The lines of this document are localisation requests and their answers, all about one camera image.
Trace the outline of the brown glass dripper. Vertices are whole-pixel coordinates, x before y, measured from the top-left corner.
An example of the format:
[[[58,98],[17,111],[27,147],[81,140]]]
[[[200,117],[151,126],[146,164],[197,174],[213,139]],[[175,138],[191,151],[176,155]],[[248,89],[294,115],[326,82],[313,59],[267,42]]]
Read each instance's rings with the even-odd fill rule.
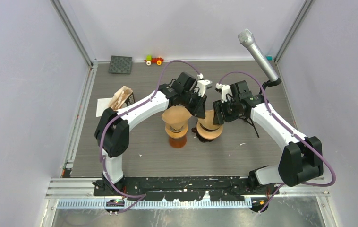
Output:
[[[206,138],[203,137],[203,136],[199,133],[197,127],[194,127],[194,128],[191,129],[191,131],[196,135],[196,137],[199,139],[200,142],[203,142],[203,143],[205,143],[205,142],[212,142],[213,140],[216,139],[215,137],[213,138],[213,137],[211,136],[211,133],[213,132],[213,130],[208,129],[208,128],[203,128],[203,127],[201,127],[201,129],[202,129],[201,132],[203,132],[204,134],[207,134],[207,137],[206,137]]]

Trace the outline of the wooden ring holder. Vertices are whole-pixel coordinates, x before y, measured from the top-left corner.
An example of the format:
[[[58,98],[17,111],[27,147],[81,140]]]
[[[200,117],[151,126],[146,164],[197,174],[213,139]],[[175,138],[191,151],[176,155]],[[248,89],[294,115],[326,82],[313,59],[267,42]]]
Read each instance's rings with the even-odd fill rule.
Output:
[[[179,130],[172,128],[171,126],[165,127],[167,135],[173,139],[180,139],[186,135],[188,126],[182,126]]]

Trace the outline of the amber glass carafe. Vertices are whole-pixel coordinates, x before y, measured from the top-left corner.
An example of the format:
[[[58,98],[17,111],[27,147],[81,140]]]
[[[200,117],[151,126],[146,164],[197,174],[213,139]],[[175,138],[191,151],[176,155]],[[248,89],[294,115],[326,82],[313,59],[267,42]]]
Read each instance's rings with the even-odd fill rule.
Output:
[[[184,135],[180,138],[169,137],[168,142],[169,142],[170,146],[173,148],[182,148],[187,143],[187,137],[186,137],[186,135]]]

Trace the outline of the coffee filter box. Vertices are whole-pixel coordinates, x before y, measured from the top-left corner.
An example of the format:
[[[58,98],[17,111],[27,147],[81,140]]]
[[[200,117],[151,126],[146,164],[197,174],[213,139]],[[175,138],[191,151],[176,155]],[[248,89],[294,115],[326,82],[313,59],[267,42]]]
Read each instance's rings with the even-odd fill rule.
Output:
[[[136,101],[133,90],[127,86],[123,86],[117,92],[115,92],[114,96],[108,104],[108,107],[113,110],[118,110],[130,106],[135,102]]]

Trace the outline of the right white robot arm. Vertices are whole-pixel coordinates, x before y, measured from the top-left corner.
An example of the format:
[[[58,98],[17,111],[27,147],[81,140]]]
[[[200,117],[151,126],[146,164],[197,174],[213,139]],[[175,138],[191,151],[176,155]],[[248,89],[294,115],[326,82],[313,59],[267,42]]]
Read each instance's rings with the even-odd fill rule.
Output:
[[[283,183],[289,187],[307,182],[323,174],[323,161],[311,149],[322,154],[322,144],[317,137],[297,135],[297,130],[287,123],[265,102],[262,93],[253,95],[246,81],[231,85],[217,83],[215,90],[221,98],[213,103],[213,123],[222,125],[236,119],[260,125],[282,150],[276,166],[263,166],[252,170],[248,176],[249,190],[261,194],[268,184]]]

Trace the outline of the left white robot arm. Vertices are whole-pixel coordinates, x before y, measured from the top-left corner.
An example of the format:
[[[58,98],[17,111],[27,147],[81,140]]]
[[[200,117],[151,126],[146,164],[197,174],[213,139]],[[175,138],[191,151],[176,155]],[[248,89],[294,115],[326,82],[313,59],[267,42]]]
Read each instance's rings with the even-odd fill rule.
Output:
[[[132,105],[117,111],[106,108],[94,134],[100,148],[103,177],[107,180],[106,191],[113,196],[123,192],[122,154],[129,146],[132,129],[152,115],[177,105],[185,107],[192,116],[205,118],[205,93],[212,86],[212,81],[203,79],[201,74],[194,78],[182,72],[171,83],[159,85],[150,95]]]

